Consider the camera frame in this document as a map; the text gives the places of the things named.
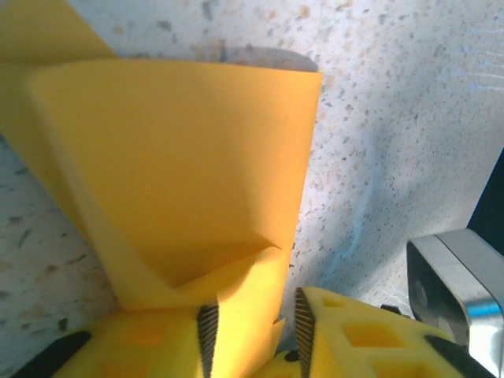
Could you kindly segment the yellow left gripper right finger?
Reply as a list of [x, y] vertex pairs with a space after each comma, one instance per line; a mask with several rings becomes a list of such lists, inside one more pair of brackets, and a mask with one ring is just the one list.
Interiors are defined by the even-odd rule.
[[295, 292], [297, 347], [256, 377], [490, 377], [444, 331], [319, 287]]

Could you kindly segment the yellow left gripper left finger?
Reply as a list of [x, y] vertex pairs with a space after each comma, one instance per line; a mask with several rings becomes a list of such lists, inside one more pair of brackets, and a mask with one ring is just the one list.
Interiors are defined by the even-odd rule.
[[209, 377], [217, 305], [119, 311], [39, 352], [15, 377]]

